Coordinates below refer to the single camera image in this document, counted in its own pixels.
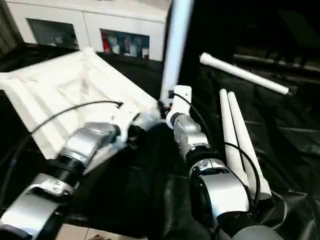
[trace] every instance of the black cable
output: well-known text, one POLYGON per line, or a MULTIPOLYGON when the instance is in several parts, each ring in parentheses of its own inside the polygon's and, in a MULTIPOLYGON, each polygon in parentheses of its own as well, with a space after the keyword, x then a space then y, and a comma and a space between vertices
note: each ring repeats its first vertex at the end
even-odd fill
POLYGON ((6 197, 6 192, 7 192, 7 188, 8 188, 8 184, 11 178, 11 174, 15 168, 15 165, 17 164, 18 161, 18 157, 21 154, 21 151, 23 150, 23 148, 25 147, 25 145, 27 144, 28 140, 31 138, 32 134, 34 134, 36 131, 38 131, 42 126, 44 126, 45 124, 47 124, 48 122, 50 122, 52 119, 66 113, 69 112, 71 110, 74 109, 78 109, 87 105, 92 105, 92 104, 103 104, 103 103, 110 103, 110 104, 117 104, 118 107, 120 107, 122 105, 121 102, 117 102, 117 101, 109 101, 109 100, 100 100, 100 101, 91 101, 91 102, 86 102, 83 104, 79 104, 76 106, 72 106, 69 107, 61 112, 56 113, 55 115, 51 116, 50 118, 48 118, 47 120, 45 120, 43 123, 41 123, 40 125, 38 125, 33 131, 29 132, 27 134, 27 136, 25 136, 17 145, 16 151, 12 157, 12 160, 10 162, 10 165, 8 167, 8 171, 6 172, 6 175, 4 177, 4 181, 3 181, 3 185, 2 185, 2 189, 1 189, 1 195, 0 195, 0 207, 3 206, 5 197, 6 197))
POLYGON ((224 142, 225 145, 233 147, 235 149, 237 149, 241 154, 244 155, 244 157, 248 160, 248 162, 250 163, 253 172, 254 172, 254 177, 255 177, 255 195, 254 195, 254 200, 253 200, 253 207, 257 208, 258 204, 259 204, 259 200, 260 200, 260 194, 261 194, 261 185, 260 185, 260 177, 259 177, 259 173, 258 170, 254 164, 254 162, 252 161, 252 159, 248 156, 248 154, 243 151, 240 147, 238 147, 237 145, 234 145, 230 142, 224 142))
MULTIPOLYGON (((212 138, 212 135, 211 135, 211 132, 209 130, 209 127, 208 125, 206 124, 205 120, 203 119, 203 117, 201 116, 201 114, 198 112, 198 110, 195 108, 195 106, 193 106, 193 104, 191 102, 189 102, 187 99, 185 99, 183 96, 177 94, 177 93, 173 93, 172 94, 173 96, 177 96, 179 98, 181 98, 182 100, 184 100, 187 104, 189 104, 189 106, 191 107, 191 109, 197 114, 198 118, 200 119, 204 129, 205 129, 205 132, 209 138, 209 143, 211 146, 214 146, 214 141, 213 141, 213 138, 212 138)), ((224 143, 225 145, 228 145, 230 147, 233 147, 235 149, 237 149, 240 153, 242 153, 246 159, 249 161, 252 169, 253 169, 253 172, 254 172, 254 177, 255 177, 255 185, 256 185, 256 189, 255 189, 255 196, 254 196, 254 200, 253 200, 253 207, 254 208, 257 208, 258 204, 259 204, 259 200, 260 200, 260 194, 261 194, 261 185, 260 185, 260 177, 259 177, 259 174, 258 174, 258 170, 254 164, 254 162, 252 161, 252 159, 248 156, 248 154, 243 151, 240 147, 238 147, 237 145, 234 145, 232 143, 229 143, 229 142, 225 142, 224 143)))
POLYGON ((201 121, 201 123, 202 123, 202 125, 203 125, 203 128, 204 128, 204 130, 205 130, 205 132, 206 132, 206 135, 207 135, 207 137, 208 137, 208 139, 209 139, 209 144, 210 144, 211 146, 214 146, 214 141, 213 141, 211 132, 210 132, 210 130, 209 130, 209 127, 208 127, 208 125, 206 124, 206 122, 205 122, 205 120, 203 119, 203 117, 201 116, 200 112, 198 112, 198 110, 195 108, 195 106, 194 106, 191 102, 189 102, 187 99, 185 99, 183 96, 181 96, 181 95, 179 95, 179 94, 177 94, 177 93, 173 93, 172 95, 173 95, 173 96, 177 96, 178 98, 181 98, 182 100, 184 100, 184 101, 190 106, 190 108, 195 112, 195 114, 198 116, 198 118, 200 119, 200 121, 201 121))

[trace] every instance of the glass cabinet door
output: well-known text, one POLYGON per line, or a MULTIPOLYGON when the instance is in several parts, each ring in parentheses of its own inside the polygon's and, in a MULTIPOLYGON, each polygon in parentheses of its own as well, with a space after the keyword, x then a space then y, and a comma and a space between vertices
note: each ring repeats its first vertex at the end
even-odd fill
POLYGON ((149 36, 106 29, 100 32, 104 52, 149 59, 149 36))
POLYGON ((72 24, 32 18, 27 21, 38 44, 79 49, 72 24))
POLYGON ((13 2, 8 7, 26 43, 72 49, 90 46, 81 11, 13 2))

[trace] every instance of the white pvc pipe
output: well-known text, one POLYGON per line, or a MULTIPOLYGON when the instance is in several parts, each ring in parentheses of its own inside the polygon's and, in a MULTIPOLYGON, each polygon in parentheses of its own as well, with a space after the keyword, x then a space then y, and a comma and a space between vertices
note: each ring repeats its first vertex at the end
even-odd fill
MULTIPOLYGON (((238 146, 227 91, 225 89, 220 90, 220 105, 224 141, 238 146)), ((238 176, 244 185, 249 187, 248 177, 242 167, 239 151, 232 146, 225 145, 225 157, 226 165, 238 176)))
MULTIPOLYGON (((271 190, 267 180, 262 174, 262 171, 258 162, 258 158, 256 156, 254 146, 252 145, 245 121, 242 117, 235 93, 230 91, 227 95, 229 99, 231 114, 234 122, 236 136, 238 138, 239 146, 251 158, 259 174, 260 185, 261 185, 260 199, 261 200, 268 199, 271 197, 271 190)), ((244 162, 245 172, 247 174, 248 181, 249 181, 249 189, 251 194, 254 196, 256 193, 255 173, 250 163, 248 162, 247 158, 244 155, 242 155, 242 158, 244 162)))
POLYGON ((168 100, 168 92, 174 89, 179 80, 193 5, 194 0, 173 0, 172 3, 171 23, 160 93, 160 100, 165 104, 168 100))
POLYGON ((216 69, 220 69, 224 72, 237 76, 241 79, 247 80, 254 84, 258 84, 262 87, 273 90, 283 95, 286 95, 289 92, 289 88, 286 86, 278 84, 262 76, 253 74, 249 71, 243 70, 242 68, 231 65, 225 61, 221 61, 205 52, 200 56, 200 63, 211 66, 216 69))

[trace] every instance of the black plastic sheet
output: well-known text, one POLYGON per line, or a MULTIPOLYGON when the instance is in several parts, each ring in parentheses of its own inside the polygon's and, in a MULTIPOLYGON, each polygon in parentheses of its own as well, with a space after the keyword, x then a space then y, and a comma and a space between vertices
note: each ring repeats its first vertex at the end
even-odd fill
MULTIPOLYGON (((68 52, 55 47, 22 47, 0 60, 0 71, 12 71, 68 52)), ((100 56, 159 98, 161 63, 100 56)), ((235 92, 272 190, 272 198, 260 202, 257 220, 274 228, 285 240, 319 239, 320 85, 273 80, 296 87, 296 94, 283 96, 208 67, 199 68, 196 78, 187 82, 192 85, 192 101, 208 124, 222 157, 219 89, 235 92)), ((14 150, 27 130, 3 91, 0 112, 1 159, 14 150)), ((68 222, 137 238, 209 239, 209 233, 191 216, 187 169, 171 130, 159 125, 142 136, 137 146, 137 150, 119 152, 84 178, 68 222)), ((30 142, 14 170, 6 206, 46 164, 38 147, 30 142)), ((0 183, 7 166, 0 167, 0 183)))

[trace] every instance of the white pole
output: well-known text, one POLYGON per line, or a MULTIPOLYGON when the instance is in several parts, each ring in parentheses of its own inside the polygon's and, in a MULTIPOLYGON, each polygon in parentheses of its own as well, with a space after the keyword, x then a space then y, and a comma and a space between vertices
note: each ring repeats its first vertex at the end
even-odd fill
POLYGON ((241 79, 247 80, 254 84, 258 84, 262 87, 273 90, 283 95, 286 95, 289 92, 289 88, 286 86, 278 84, 262 76, 253 74, 249 71, 243 70, 242 68, 231 65, 225 61, 221 61, 205 52, 200 56, 200 63, 211 66, 216 69, 220 69, 224 72, 237 76, 241 79))
MULTIPOLYGON (((230 104, 230 109, 231 109, 231 114, 234 122, 234 127, 235 127, 235 132, 236 136, 238 138, 239 146, 240 148, 251 158, 251 160, 254 163, 254 166, 259 174, 260 178, 260 185, 261 185, 261 195, 260 199, 268 199, 271 197, 271 190, 269 187, 269 184, 267 180, 265 179, 264 175, 262 174, 258 158, 256 156, 254 146, 252 145, 245 121, 242 117, 235 93, 230 91, 228 94, 228 99, 229 99, 229 104, 230 104)), ((254 196, 256 193, 256 178, 255 178, 255 173, 246 159, 244 155, 242 155, 243 161, 244 161, 244 168, 245 172, 248 177, 249 181, 249 189, 251 194, 254 196)))
POLYGON ((168 91, 179 80, 181 62, 189 28, 194 0, 173 0, 171 23, 166 48, 160 100, 167 104, 168 91))
MULTIPOLYGON (((238 146, 227 91, 225 89, 220 90, 220 105, 224 141, 238 146)), ((242 167, 239 151, 232 146, 225 145, 225 156, 227 166, 238 176, 244 185, 249 187, 248 177, 242 167)))

